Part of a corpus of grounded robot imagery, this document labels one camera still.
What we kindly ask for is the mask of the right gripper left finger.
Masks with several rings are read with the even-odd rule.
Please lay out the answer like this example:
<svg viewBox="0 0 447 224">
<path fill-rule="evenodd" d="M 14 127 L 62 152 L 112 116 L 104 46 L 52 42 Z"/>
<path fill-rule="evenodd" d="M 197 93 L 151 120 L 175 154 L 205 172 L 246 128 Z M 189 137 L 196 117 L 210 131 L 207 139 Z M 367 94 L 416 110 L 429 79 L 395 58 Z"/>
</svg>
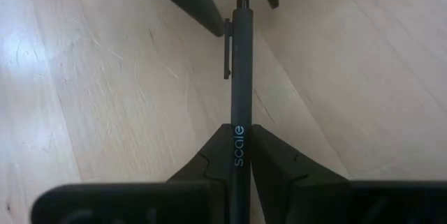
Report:
<svg viewBox="0 0 447 224">
<path fill-rule="evenodd" d="M 192 184 L 200 216 L 207 223 L 229 222 L 232 127 L 221 125 L 197 154 L 167 182 Z"/>
</svg>

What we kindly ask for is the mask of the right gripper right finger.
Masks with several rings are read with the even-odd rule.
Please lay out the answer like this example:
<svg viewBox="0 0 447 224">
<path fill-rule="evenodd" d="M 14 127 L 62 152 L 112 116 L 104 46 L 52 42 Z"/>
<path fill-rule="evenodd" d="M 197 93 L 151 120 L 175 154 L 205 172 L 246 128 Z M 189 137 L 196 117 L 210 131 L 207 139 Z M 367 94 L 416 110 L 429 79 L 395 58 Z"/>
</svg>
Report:
<svg viewBox="0 0 447 224">
<path fill-rule="evenodd" d="M 266 223 L 345 223 L 349 181 L 262 126 L 252 128 L 251 164 Z"/>
</svg>

